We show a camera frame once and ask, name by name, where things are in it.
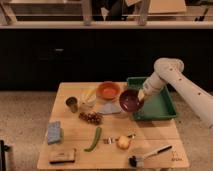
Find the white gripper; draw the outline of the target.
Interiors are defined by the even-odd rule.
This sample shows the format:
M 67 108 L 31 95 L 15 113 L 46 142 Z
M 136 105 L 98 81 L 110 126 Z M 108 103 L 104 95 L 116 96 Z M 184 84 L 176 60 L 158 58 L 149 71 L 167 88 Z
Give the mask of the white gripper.
M 144 101 L 147 97 L 158 94 L 166 85 L 166 82 L 161 79 L 155 72 L 152 73 L 143 83 L 143 89 L 138 91 L 139 101 Z

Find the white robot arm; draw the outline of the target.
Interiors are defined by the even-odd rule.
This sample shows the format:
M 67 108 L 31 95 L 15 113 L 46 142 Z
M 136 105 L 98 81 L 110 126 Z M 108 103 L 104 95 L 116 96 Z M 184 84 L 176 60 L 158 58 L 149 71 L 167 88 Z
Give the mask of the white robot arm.
M 186 78 L 184 63 L 177 58 L 159 58 L 154 62 L 154 72 L 144 81 L 141 91 L 145 99 L 158 94 L 170 84 L 188 103 L 197 116 L 213 130 L 213 96 Z

